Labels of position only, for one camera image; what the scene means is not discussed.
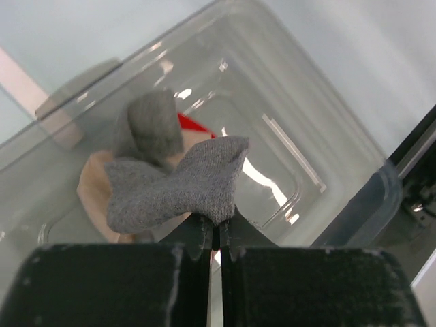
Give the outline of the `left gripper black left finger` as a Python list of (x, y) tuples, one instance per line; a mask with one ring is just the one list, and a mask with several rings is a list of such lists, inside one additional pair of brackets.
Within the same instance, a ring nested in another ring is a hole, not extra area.
[(2, 326), (205, 326), (213, 226), (191, 215), (158, 243), (35, 249), (1, 306)]

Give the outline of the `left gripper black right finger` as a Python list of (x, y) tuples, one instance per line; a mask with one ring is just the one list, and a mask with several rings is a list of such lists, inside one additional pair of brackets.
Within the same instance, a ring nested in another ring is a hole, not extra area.
[(425, 326), (396, 258), (279, 247), (242, 215), (219, 226), (225, 326)]

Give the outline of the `beige red reindeer sock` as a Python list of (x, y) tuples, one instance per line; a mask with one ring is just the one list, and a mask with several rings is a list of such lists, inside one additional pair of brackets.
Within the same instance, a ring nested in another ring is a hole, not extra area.
[[(183, 136), (184, 152), (168, 158), (173, 168), (193, 145), (215, 137), (212, 131), (187, 116), (178, 113), (178, 120)], [(119, 234), (112, 231), (106, 219), (112, 188), (104, 170), (104, 164), (113, 159), (110, 150), (101, 150), (91, 154), (82, 169), (77, 187), (78, 197), (90, 221), (109, 243), (159, 241), (190, 216), (190, 212), (184, 213), (139, 234)]]

